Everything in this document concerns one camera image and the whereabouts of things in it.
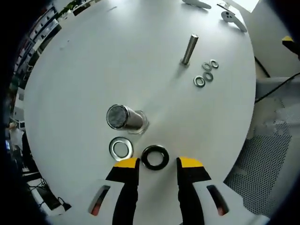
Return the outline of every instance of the metal rod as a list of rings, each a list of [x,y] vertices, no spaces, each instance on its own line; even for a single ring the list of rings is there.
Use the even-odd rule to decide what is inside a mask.
[[[144,123],[141,115],[124,105],[111,106],[107,111],[106,121],[115,130],[139,130]]]
[[[182,64],[188,65],[189,59],[192,56],[192,53],[193,53],[193,50],[196,46],[197,41],[198,41],[198,36],[196,34],[192,34],[191,38],[189,39],[188,45],[187,45],[186,53],[184,54],[184,57],[181,60]]]

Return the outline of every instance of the metal pin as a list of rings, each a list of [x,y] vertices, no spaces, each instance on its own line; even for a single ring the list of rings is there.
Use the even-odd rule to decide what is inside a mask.
[[[181,60],[181,63],[183,65],[186,65],[186,66],[188,65],[189,59],[192,56],[192,53],[196,46],[197,41],[198,41],[198,36],[196,34],[192,34],[191,38],[189,39],[188,45],[187,45],[186,53],[184,54],[184,57]]]
[[[111,106],[107,111],[106,121],[115,130],[140,130],[144,124],[140,114],[124,105]]]

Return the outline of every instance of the flat washer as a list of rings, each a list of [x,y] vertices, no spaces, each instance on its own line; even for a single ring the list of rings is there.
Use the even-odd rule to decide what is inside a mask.
[[[205,69],[206,71],[210,72],[212,70],[212,65],[208,62],[205,62],[202,64],[202,68]]]
[[[117,155],[117,153],[114,151],[114,147],[117,143],[122,143],[124,145],[126,145],[127,149],[128,149],[128,153],[126,156],[124,157],[120,157]],[[116,137],[114,139],[111,140],[111,142],[109,143],[109,153],[111,154],[111,156],[116,160],[116,161],[122,161],[124,159],[128,159],[131,158],[133,156],[133,147],[131,142],[125,138],[125,137]]]
[[[212,73],[211,72],[204,72],[203,73],[203,77],[204,77],[204,79],[206,80],[206,81],[208,81],[208,82],[212,82],[213,80],[214,80],[214,76],[212,75]]]
[[[196,85],[199,88],[203,88],[205,86],[205,80],[201,76],[196,76],[194,78],[194,85]]]
[[[161,153],[163,156],[163,161],[159,165],[151,165],[150,162],[148,161],[148,155],[154,151]],[[169,157],[169,153],[167,152],[167,150],[164,147],[159,146],[159,145],[151,145],[151,146],[147,147],[142,152],[142,156],[141,156],[142,163],[145,165],[146,168],[148,168],[150,170],[161,170],[161,169],[165,168],[165,166],[169,162],[169,159],[170,159],[170,157]]]
[[[210,65],[216,69],[219,68],[219,64],[215,60],[210,60]]]

